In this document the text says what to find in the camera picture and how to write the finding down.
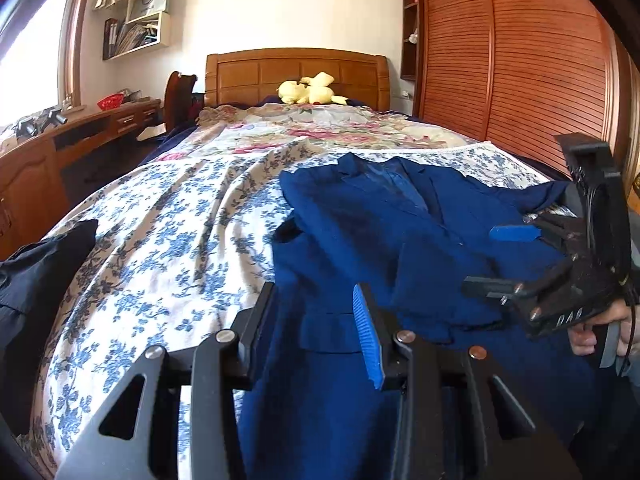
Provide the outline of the person's right hand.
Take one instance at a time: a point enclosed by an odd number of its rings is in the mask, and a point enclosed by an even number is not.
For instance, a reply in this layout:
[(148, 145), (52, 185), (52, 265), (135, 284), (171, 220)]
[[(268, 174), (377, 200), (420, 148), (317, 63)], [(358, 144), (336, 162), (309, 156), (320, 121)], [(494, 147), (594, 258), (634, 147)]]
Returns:
[(590, 356), (603, 344), (611, 325), (620, 330), (615, 339), (618, 356), (638, 356), (639, 354), (639, 306), (629, 307), (623, 299), (616, 299), (602, 313), (585, 323), (570, 327), (567, 331), (570, 348), (575, 356)]

